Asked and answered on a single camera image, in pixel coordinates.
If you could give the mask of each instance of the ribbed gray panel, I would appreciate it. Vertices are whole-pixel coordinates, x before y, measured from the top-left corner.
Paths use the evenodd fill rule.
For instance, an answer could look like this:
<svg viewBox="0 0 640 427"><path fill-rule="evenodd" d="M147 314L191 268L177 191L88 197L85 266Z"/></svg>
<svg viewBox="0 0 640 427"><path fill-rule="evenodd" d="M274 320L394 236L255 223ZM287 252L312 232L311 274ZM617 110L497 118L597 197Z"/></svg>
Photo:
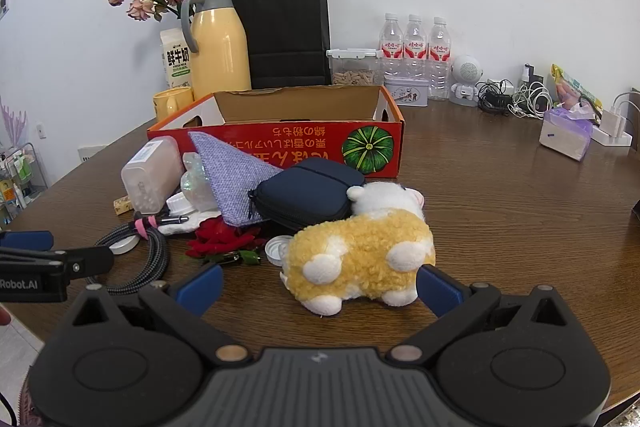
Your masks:
<svg viewBox="0 0 640 427"><path fill-rule="evenodd" d="M166 427L473 427L415 369L369 348L266 349L249 367L217 372Z"/></svg>

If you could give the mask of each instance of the white logo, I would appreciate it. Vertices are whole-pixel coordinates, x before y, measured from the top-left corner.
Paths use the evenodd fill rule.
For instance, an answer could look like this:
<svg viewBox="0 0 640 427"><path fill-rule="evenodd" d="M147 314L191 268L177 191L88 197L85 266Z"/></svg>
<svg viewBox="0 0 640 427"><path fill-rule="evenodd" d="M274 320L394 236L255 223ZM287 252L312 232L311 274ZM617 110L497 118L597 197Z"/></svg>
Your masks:
<svg viewBox="0 0 640 427"><path fill-rule="evenodd" d="M324 362L324 360L326 360L328 358L329 358L328 354L323 353L322 351L318 351L318 354L312 356L311 360L313 360L316 363L322 363L322 362Z"/></svg>
<svg viewBox="0 0 640 427"><path fill-rule="evenodd" d="M34 280L27 281L12 281L0 279L0 289L3 290L37 290L38 282Z"/></svg>

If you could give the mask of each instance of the red cardboard box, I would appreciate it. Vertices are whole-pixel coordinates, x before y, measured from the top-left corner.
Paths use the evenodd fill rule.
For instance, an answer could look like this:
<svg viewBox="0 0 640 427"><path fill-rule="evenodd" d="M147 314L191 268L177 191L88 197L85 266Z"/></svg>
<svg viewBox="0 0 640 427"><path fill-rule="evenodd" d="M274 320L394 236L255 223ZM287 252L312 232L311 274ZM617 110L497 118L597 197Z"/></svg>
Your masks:
<svg viewBox="0 0 640 427"><path fill-rule="evenodd" d="M382 86L281 87L212 93L146 134L173 136L185 153L195 151L189 131L282 168L317 156L369 177L395 178L404 119Z"/></svg>

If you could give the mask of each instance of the green pumpkin illustration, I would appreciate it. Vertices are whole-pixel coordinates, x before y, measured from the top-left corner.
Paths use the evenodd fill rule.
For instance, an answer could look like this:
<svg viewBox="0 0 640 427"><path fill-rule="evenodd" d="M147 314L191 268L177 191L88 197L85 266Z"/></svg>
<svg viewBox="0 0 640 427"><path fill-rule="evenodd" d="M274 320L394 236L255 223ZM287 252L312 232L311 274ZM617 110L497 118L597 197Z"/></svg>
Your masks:
<svg viewBox="0 0 640 427"><path fill-rule="evenodd" d="M342 144L344 162L363 174L382 171L393 155L393 137L376 125L356 129Z"/></svg>

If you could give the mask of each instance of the plastic water bottle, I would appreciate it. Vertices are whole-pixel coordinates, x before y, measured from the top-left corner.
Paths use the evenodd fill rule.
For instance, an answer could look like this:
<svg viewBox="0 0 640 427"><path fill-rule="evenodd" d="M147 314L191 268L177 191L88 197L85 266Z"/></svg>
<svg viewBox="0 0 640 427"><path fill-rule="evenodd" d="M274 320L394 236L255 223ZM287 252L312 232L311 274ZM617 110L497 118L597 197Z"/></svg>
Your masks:
<svg viewBox="0 0 640 427"><path fill-rule="evenodd" d="M406 75L414 78L424 77L424 63L429 47L427 37L422 31L419 15L410 14L409 23L404 32L404 64Z"/></svg>
<svg viewBox="0 0 640 427"><path fill-rule="evenodd" d="M443 17L434 17L429 33L429 60L426 67L426 76L431 81L430 99L449 100L450 54L451 37L447 31L447 21Z"/></svg>
<svg viewBox="0 0 640 427"><path fill-rule="evenodd" d="M380 32L380 49L385 74L402 74L402 32L395 13L385 13L385 25Z"/></svg>

